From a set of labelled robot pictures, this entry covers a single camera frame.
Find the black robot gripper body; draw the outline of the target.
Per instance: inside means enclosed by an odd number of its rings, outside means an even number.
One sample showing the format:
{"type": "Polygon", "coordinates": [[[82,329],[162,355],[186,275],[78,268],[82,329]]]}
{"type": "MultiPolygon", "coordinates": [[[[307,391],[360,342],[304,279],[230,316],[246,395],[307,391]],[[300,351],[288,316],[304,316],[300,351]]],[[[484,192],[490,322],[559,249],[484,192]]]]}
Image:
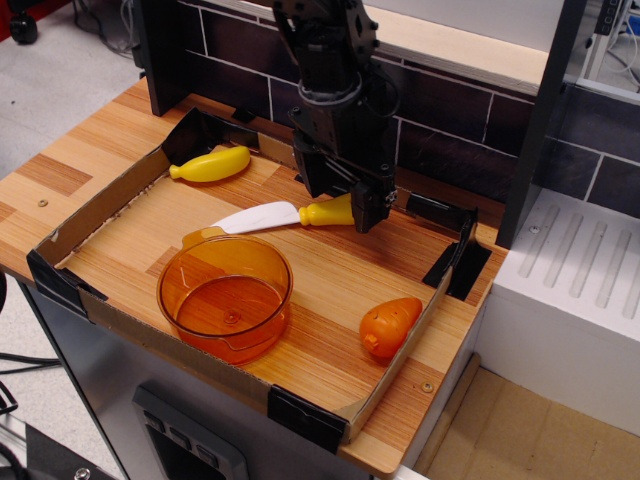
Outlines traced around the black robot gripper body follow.
{"type": "Polygon", "coordinates": [[[396,99],[370,94],[339,104],[303,103],[291,108],[288,117],[294,143],[314,143],[339,156],[352,167],[356,183],[391,188],[394,168],[383,137],[397,109],[396,99]]]}

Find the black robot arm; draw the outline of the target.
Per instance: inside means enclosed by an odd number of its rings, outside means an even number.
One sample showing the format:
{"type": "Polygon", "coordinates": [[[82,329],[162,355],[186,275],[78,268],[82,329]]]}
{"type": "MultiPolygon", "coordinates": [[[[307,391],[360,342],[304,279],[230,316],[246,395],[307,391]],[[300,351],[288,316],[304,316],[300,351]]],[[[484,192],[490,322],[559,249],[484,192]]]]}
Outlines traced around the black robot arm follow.
{"type": "Polygon", "coordinates": [[[288,116],[302,180],[312,197],[348,193],[355,228],[367,233],[395,199],[383,140],[400,94],[373,57],[378,24],[360,1],[276,1],[272,12],[299,71],[288,116]]]}

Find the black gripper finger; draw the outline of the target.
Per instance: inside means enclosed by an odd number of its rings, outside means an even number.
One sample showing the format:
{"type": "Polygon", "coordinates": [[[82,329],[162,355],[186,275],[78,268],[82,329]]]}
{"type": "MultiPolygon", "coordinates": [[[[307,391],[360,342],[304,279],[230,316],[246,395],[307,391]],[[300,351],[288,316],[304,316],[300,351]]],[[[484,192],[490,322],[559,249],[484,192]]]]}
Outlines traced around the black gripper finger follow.
{"type": "Polygon", "coordinates": [[[352,167],[326,148],[314,143],[295,142],[293,149],[302,182],[313,198],[321,194],[346,193],[355,185],[356,174],[352,167]]]}
{"type": "Polygon", "coordinates": [[[356,231],[368,233],[389,217],[391,206],[397,199],[397,190],[360,181],[350,188],[350,195],[356,231]]]}

